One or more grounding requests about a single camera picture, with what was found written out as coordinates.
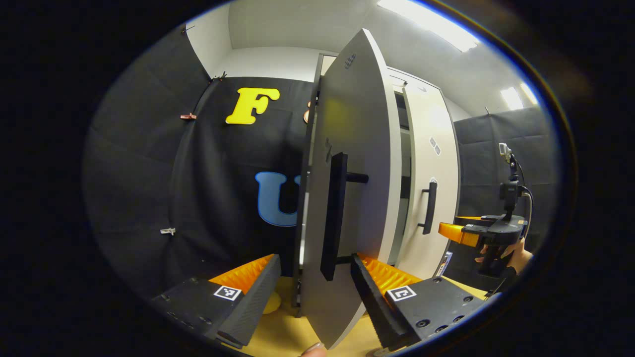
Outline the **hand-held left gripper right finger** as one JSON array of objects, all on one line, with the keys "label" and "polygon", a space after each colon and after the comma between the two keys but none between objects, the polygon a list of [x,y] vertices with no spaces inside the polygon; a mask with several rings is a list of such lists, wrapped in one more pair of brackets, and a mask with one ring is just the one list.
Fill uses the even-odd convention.
[{"label": "hand-held left gripper right finger", "polygon": [[421,280],[364,254],[351,255],[351,276],[381,347],[389,351],[435,339],[486,305],[445,277]]}]

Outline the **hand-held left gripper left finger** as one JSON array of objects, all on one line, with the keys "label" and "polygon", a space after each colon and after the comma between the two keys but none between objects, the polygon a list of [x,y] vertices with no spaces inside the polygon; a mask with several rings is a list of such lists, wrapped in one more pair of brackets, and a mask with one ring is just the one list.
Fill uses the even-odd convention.
[{"label": "hand-held left gripper left finger", "polygon": [[242,348],[251,341],[280,276],[280,257],[270,254],[209,280],[184,280],[152,298],[151,305],[202,341]]}]

